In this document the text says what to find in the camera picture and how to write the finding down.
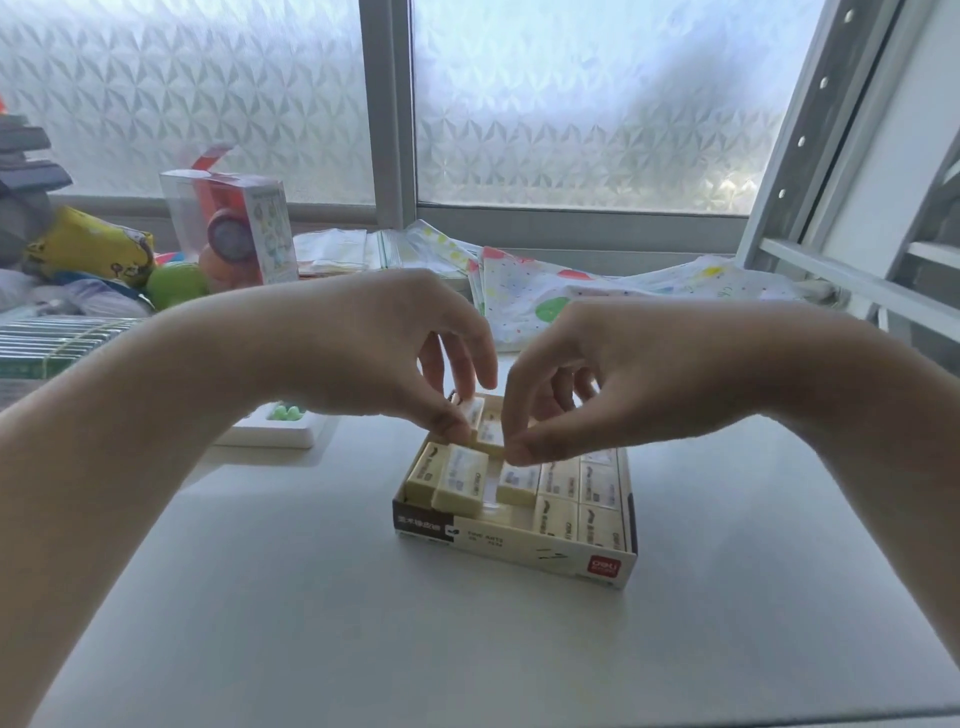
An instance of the green round object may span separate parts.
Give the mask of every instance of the green round object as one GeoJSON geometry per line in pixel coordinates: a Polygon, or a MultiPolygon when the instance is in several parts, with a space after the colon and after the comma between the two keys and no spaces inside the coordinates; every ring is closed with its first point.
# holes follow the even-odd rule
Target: green round object
{"type": "Polygon", "coordinates": [[[206,276],[196,263],[167,263],[147,279],[147,298],[157,311],[207,295],[206,276]]]}
{"type": "Polygon", "coordinates": [[[566,306],[568,303],[570,303],[569,298],[566,296],[560,296],[556,299],[544,301],[534,309],[534,313],[537,314],[538,319],[550,324],[555,318],[560,316],[560,312],[564,310],[564,306],[566,306]]]}

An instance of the frosted glass window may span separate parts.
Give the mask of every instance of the frosted glass window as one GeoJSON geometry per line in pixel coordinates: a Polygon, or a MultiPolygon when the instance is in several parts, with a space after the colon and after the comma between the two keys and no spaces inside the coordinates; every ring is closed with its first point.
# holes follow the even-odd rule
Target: frosted glass window
{"type": "Polygon", "coordinates": [[[414,0],[431,203],[750,213],[823,0],[414,0]]]}
{"type": "Polygon", "coordinates": [[[157,197],[225,141],[292,202],[373,202],[357,0],[0,0],[0,94],[68,193],[157,197]]]}

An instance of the tabletop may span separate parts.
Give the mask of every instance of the tabletop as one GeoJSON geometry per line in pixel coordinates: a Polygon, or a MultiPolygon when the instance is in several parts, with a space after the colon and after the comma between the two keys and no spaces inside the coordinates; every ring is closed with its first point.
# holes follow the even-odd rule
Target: tabletop
{"type": "Polygon", "coordinates": [[[342,418],[305,452],[211,449],[34,728],[960,715],[960,671],[779,425],[630,451],[623,592],[397,536],[390,501],[421,439],[342,418]]]}

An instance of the yellow bag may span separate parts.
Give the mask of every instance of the yellow bag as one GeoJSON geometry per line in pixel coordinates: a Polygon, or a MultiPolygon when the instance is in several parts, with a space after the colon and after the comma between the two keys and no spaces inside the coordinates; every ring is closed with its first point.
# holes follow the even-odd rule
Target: yellow bag
{"type": "Polygon", "coordinates": [[[113,225],[73,207],[60,207],[54,224],[24,251],[27,270],[38,267],[47,277],[59,271],[91,273],[134,288],[154,270],[154,237],[113,225]]]}

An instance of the person's right hand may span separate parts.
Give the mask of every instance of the person's right hand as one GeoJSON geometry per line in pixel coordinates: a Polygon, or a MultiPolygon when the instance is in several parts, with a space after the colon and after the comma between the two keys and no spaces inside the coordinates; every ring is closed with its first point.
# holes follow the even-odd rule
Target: person's right hand
{"type": "Polygon", "coordinates": [[[818,342],[875,335],[808,303],[571,303],[510,370],[506,457],[527,465],[706,434],[798,397],[801,360],[829,351],[818,342]],[[544,421],[528,428],[531,415],[544,421]]]}

